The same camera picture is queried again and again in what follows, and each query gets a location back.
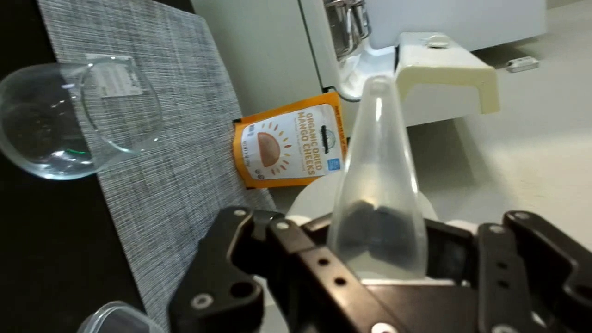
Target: bolt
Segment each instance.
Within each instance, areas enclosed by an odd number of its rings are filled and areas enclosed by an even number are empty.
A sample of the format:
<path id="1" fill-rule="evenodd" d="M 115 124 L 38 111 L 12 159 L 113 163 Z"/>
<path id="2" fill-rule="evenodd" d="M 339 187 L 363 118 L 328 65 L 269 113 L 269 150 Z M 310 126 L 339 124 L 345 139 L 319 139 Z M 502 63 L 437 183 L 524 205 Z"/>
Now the bolt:
<path id="1" fill-rule="evenodd" d="M 502 226 L 491 226 L 489 228 L 493 233 L 504 233 L 504 228 Z"/>
<path id="2" fill-rule="evenodd" d="M 496 326 L 493 333 L 519 333 L 513 326 Z"/>
<path id="3" fill-rule="evenodd" d="M 515 211 L 515 218 L 519 220 L 532 220 L 532 215 L 526 211 Z"/>
<path id="4" fill-rule="evenodd" d="M 397 329 L 387 322 L 378 322 L 372 326 L 371 333 L 397 333 Z"/>
<path id="5" fill-rule="evenodd" d="M 276 228 L 278 228 L 278 229 L 291 229 L 291 224 L 287 224 L 287 222 L 278 222 Z"/>
<path id="6" fill-rule="evenodd" d="M 236 211 L 236 217 L 245 217 L 245 215 L 247 215 L 245 209 L 237 209 L 237 211 Z"/>
<path id="7" fill-rule="evenodd" d="M 200 309 L 208 309 L 213 302 L 215 302 L 213 296 L 199 294 L 191 300 L 191 307 L 200 311 Z"/>

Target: clear plastic bottle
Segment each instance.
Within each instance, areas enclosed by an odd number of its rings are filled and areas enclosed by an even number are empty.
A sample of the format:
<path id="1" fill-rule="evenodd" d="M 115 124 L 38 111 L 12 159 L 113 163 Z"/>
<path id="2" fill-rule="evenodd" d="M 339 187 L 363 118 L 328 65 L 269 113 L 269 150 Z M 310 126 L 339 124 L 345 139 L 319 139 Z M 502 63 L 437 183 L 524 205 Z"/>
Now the clear plastic bottle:
<path id="1" fill-rule="evenodd" d="M 426 222 L 393 78 L 365 85 L 337 191 L 330 246 L 363 281 L 426 278 Z"/>

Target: orange bag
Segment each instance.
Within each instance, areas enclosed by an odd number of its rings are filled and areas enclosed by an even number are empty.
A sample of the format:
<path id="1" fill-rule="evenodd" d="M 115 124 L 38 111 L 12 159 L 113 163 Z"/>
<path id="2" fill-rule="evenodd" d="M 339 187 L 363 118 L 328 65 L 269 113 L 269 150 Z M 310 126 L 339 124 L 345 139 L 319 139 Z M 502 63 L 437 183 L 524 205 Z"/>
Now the orange bag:
<path id="1" fill-rule="evenodd" d="M 347 135 L 337 93 L 245 117 L 234 159 L 247 187 L 297 187 L 341 170 Z"/>

